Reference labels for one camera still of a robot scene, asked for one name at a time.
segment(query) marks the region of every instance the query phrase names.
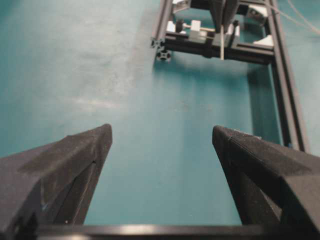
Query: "wire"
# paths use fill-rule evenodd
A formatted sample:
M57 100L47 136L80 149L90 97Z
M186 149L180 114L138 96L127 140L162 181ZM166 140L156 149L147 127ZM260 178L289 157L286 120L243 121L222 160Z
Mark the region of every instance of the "wire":
M318 30L316 27L313 26L313 28L310 28L310 26L307 26L305 24L303 24L302 22L299 22L297 20L295 20L294 18L292 18L291 16L289 16L288 14L284 13L283 11L279 10L278 8L270 5L269 3L266 3L265 1L263 0L259 0L259 2L265 4L266 6L270 7L271 9L273 9L275 12L281 14L282 16L284 16L286 19L292 21L293 23L295 23L296 25L298 26L301 26L305 29L308 29L309 31L312 31L318 35L320 35L320 30Z
M311 22L309 22L302 14L298 11L298 9L295 7L295 5L292 3L291 0L287 0L290 7L293 9L293 11L316 33L320 34L320 30L316 28L314 25L312 25Z

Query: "teal table surface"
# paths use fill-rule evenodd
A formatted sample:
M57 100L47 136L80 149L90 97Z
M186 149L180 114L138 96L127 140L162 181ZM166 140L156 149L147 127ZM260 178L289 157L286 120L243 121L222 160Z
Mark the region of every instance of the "teal table surface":
M170 63L154 62L159 2L2 0L0 157L109 123L113 145L86 224L239 225L212 129L281 143L269 69L177 52ZM320 27L316 0L294 3ZM183 14L210 25L203 11ZM320 155L320 37L283 25Z

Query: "white plastic part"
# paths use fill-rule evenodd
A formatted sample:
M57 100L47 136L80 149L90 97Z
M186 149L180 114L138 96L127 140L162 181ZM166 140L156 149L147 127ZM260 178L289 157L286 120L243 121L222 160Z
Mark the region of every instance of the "white plastic part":
M259 41L254 41L253 43L259 44L259 45L264 45L264 46L269 46L269 47L274 47L274 40L271 35L268 35Z
M268 17L268 11L264 6L250 4L246 16L264 25Z
M201 30L201 21L192 20L190 26L189 40L195 43L205 43L207 32Z

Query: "metal rail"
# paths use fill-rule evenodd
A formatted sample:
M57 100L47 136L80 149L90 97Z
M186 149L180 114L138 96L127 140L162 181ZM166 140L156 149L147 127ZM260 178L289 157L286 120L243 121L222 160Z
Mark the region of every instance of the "metal rail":
M283 144L295 150L309 152L309 142L303 120L302 109L299 102L298 90L286 48L280 16L270 8L278 7L276 0L265 0L263 4L257 0L242 0L237 11L239 15L247 15L249 5L265 6L268 18L264 25L266 33L272 35L274 47L264 45L238 43L225 48L224 58L248 63L268 65L271 64L273 81L276 92L278 114L280 117ZM166 1L163 10L168 12L172 2ZM193 0L191 8L209 10L207 0ZM167 23L168 16L163 18ZM165 40L161 43L165 50L201 55L206 58L219 58L220 47L212 45L207 39L205 43L189 41L187 34L166 32Z

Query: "white bracket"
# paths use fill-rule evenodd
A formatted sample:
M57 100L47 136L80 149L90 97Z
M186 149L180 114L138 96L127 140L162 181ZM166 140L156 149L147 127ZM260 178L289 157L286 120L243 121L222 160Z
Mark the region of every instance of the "white bracket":
M254 44L259 44L259 45L264 45L264 46L269 46L269 47L274 47L274 40L271 35L266 36L265 38L259 40L259 41L254 41Z
M172 0L172 13L176 14L180 11L187 10L191 7L191 0Z
M268 11L264 6L250 4L246 16L256 20L263 26L268 18Z
M205 43L207 39L207 32L201 30L201 21L192 20L190 33L189 33L189 40L195 43Z

